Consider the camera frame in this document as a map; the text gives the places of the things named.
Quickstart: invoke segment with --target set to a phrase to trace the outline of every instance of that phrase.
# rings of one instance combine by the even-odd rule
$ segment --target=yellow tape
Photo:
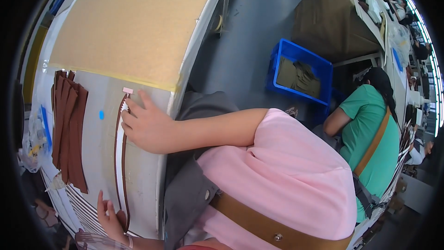
[[[177,92],[179,90],[179,87],[177,84],[175,85],[171,85],[171,84],[164,84],[164,83],[154,83],[154,82],[149,82],[149,81],[145,81],[145,80],[141,80],[139,78],[135,78],[129,75],[123,75],[123,74],[114,74],[114,73],[103,73],[103,72],[99,72],[99,71],[93,71],[93,70],[88,70],[88,69],[79,69],[79,68],[75,68],[75,67],[71,67],[71,66],[64,66],[61,64],[55,64],[55,63],[50,63],[48,64],[48,66],[51,67],[56,67],[56,68],[63,68],[65,70],[73,70],[73,71],[84,71],[87,73],[92,73],[92,74],[98,74],[98,75],[104,75],[104,76],[108,76],[111,78],[116,78],[116,79],[121,79],[121,80],[125,80],[125,81],[130,81],[133,83],[137,83],[137,84],[142,84],[145,86],[149,86],[149,87],[153,87],[153,88],[158,88],[158,89],[162,89],[162,90],[166,90],[166,91],[170,91],[170,92]]]

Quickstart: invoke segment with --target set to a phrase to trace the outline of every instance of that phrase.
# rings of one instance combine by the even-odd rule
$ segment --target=woman
[[[391,116],[384,135],[359,176],[367,190],[381,197],[389,185],[398,162],[399,133],[393,89],[388,75],[381,68],[370,69],[359,86],[325,120],[324,131],[333,137],[342,131],[343,147],[340,155],[354,170],[373,141],[387,110]],[[356,222],[365,220],[365,212],[356,198],[358,217]]]
[[[144,108],[127,99],[131,114],[122,113],[125,133],[138,147],[159,154],[213,148],[175,157],[180,168],[172,181],[167,176],[165,242],[136,238],[134,249],[278,249],[209,206],[220,190],[292,230],[349,241],[356,219],[350,167],[300,122],[278,109],[236,111],[223,92],[186,93],[174,121],[145,92],[139,95]],[[112,203],[101,197],[101,225],[130,245]]]

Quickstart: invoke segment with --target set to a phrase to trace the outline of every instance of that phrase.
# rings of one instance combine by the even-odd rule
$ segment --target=metal snap button
[[[284,237],[280,233],[275,233],[274,240],[281,241]]]

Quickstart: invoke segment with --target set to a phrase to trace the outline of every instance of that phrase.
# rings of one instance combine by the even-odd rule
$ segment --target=gray floor
[[[301,0],[230,0],[226,32],[209,37],[197,55],[190,84],[197,92],[224,91],[240,109],[286,109],[293,99],[264,87],[272,48],[290,39],[293,10]],[[305,106],[298,103],[298,119]]]

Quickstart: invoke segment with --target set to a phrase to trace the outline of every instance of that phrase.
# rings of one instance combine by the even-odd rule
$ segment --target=pink shirt
[[[267,112],[253,146],[212,148],[197,162],[222,191],[288,227],[330,240],[353,232],[357,208],[349,165],[281,110]],[[196,226],[234,250],[278,250],[211,206]]]

